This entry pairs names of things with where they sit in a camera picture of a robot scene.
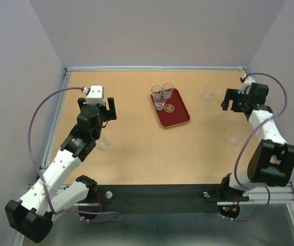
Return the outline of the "clear faceted glass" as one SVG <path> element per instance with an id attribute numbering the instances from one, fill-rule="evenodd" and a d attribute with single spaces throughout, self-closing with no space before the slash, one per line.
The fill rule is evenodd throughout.
<path id="1" fill-rule="evenodd" d="M 151 88 L 151 96 L 154 101 L 158 101 L 162 98 L 163 88 L 159 85 L 155 85 Z"/>

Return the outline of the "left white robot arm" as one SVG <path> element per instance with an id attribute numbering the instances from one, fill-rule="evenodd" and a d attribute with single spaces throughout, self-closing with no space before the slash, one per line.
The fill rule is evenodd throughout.
<path id="1" fill-rule="evenodd" d="M 107 103 L 79 98 L 77 123 L 61 144 L 52 164 L 36 183 L 18 200 L 10 200 L 5 213 L 10 226 L 31 241 L 40 243 L 50 233 L 56 219 L 76 202 L 91 202 L 96 198 L 96 182 L 80 176 L 63 195 L 57 193 L 67 177 L 95 148 L 101 130 L 116 119 L 114 99 Z"/>

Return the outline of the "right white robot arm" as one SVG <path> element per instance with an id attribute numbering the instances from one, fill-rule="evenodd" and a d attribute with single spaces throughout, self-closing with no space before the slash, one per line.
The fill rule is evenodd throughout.
<path id="1" fill-rule="evenodd" d="M 230 200 L 256 187 L 285 187 L 294 168 L 294 145 L 281 136 L 272 109 L 265 105 L 269 88 L 247 83 L 240 89 L 227 89 L 221 107 L 241 112 L 252 125 L 258 146 L 245 171 L 227 174 L 219 186 L 222 199 Z"/>

